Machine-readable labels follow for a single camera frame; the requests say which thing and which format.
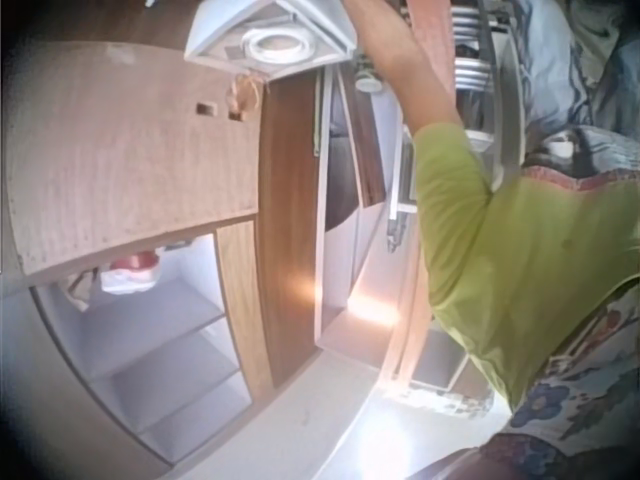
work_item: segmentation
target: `wall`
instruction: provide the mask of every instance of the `wall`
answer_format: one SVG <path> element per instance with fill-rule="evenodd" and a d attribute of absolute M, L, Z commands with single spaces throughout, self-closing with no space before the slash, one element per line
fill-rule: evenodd
<path fill-rule="evenodd" d="M 506 423 L 502 402 L 479 420 L 417 410 L 375 391 L 314 480 L 401 480 L 462 448 L 479 446 Z"/>
<path fill-rule="evenodd" d="M 377 373 L 321 353 L 271 405 L 213 454 L 162 480 L 310 480 L 353 423 Z"/>

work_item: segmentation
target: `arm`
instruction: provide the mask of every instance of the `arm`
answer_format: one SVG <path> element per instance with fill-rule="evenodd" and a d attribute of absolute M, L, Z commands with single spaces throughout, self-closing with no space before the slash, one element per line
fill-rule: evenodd
<path fill-rule="evenodd" d="M 384 0 L 344 0 L 365 53 L 391 85 L 416 134 L 435 123 L 462 126 L 454 102 L 404 20 Z"/>
<path fill-rule="evenodd" d="M 455 103 L 408 25 L 384 0 L 344 3 L 360 43 L 391 85 L 414 134 L 422 249 L 430 302 L 438 314 L 464 270 L 490 191 Z"/>

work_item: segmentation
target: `small hole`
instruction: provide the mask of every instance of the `small hole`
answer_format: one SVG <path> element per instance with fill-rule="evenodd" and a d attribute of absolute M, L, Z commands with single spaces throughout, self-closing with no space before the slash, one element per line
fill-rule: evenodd
<path fill-rule="evenodd" d="M 229 112 L 229 120 L 233 120 L 234 122 L 244 122 L 244 115 L 239 112 Z"/>
<path fill-rule="evenodd" d="M 205 117 L 215 117 L 218 115 L 218 108 L 215 103 L 198 103 L 196 113 Z"/>

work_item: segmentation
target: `open cabinet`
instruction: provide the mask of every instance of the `open cabinet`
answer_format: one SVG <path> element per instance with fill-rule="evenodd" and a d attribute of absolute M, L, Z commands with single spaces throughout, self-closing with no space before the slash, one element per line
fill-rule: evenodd
<path fill-rule="evenodd" d="M 194 452 L 252 398 L 225 307 L 215 237 L 161 248 L 158 283 L 111 295 L 99 280 L 81 312 L 58 284 L 35 289 L 45 320 L 90 391 L 170 463 Z"/>
<path fill-rule="evenodd" d="M 362 202 L 358 190 L 361 162 L 354 162 L 354 155 L 360 155 L 360 160 L 363 156 L 353 147 L 354 137 L 349 132 L 353 116 L 347 113 L 350 107 L 345 101 L 348 78 L 336 68 L 325 69 L 315 337 L 321 348 L 380 368 L 398 314 L 407 248 L 389 248 L 390 198 L 369 206 Z M 373 117 L 368 130 L 375 130 L 383 184 L 389 190 L 395 157 L 401 151 L 402 116 L 388 89 L 371 95 L 370 101 Z M 358 142 L 365 138 L 360 135 Z"/>

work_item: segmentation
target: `sunlight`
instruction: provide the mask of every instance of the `sunlight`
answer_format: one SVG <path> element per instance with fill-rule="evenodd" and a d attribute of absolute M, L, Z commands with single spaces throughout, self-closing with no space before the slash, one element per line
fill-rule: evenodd
<path fill-rule="evenodd" d="M 347 309 L 362 320 L 387 327 L 393 327 L 400 320 L 397 308 L 364 295 L 352 295 L 347 302 Z"/>

